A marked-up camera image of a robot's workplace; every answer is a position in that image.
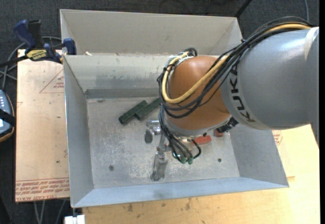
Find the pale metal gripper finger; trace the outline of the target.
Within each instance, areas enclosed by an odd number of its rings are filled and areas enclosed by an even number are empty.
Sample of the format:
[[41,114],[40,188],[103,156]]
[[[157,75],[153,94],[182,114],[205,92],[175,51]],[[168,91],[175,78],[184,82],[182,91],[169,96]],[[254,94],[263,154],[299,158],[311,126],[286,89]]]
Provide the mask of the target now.
[[160,123],[158,120],[150,120],[146,122],[146,131],[144,140],[146,143],[151,143],[153,138],[161,133]]
[[156,153],[154,157],[153,172],[150,176],[152,181],[159,181],[165,177],[168,160],[164,154]]

